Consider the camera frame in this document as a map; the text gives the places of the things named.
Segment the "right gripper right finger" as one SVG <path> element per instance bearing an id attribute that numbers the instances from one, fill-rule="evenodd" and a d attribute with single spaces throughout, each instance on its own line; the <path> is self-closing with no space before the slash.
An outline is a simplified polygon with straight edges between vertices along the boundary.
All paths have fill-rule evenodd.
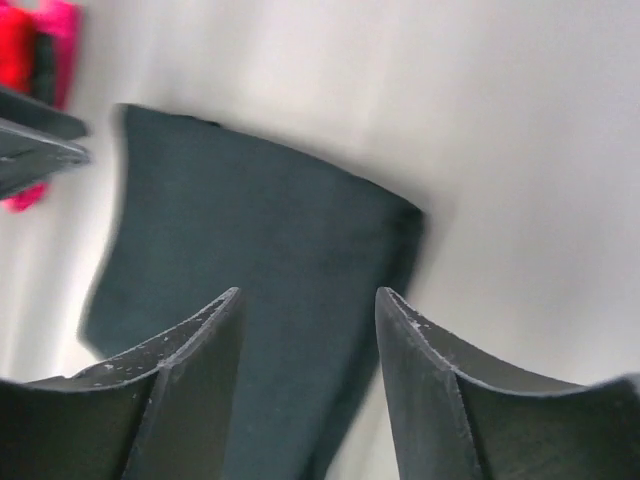
<path id="1" fill-rule="evenodd" d="M 635 479 L 639 377 L 589 386 L 496 358 L 389 288 L 378 346 L 404 479 Z"/>

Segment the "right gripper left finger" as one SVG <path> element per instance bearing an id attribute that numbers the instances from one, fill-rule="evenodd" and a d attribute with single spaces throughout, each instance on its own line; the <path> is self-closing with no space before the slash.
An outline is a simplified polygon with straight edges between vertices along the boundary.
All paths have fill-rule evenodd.
<path id="1" fill-rule="evenodd" d="M 2 478 L 220 478 L 243 339 L 231 288 L 72 377 L 2 381 Z"/>

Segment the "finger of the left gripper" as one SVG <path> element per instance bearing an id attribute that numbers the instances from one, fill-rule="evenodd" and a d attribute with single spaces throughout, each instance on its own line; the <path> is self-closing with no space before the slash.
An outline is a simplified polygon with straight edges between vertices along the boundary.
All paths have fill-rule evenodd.
<path id="1" fill-rule="evenodd" d="M 66 144 L 88 136 L 85 123 L 19 92 L 1 88 L 1 144 Z"/>
<path id="2" fill-rule="evenodd" d="M 73 141 L 17 124 L 1 125 L 2 197 L 89 162 L 87 149 Z"/>

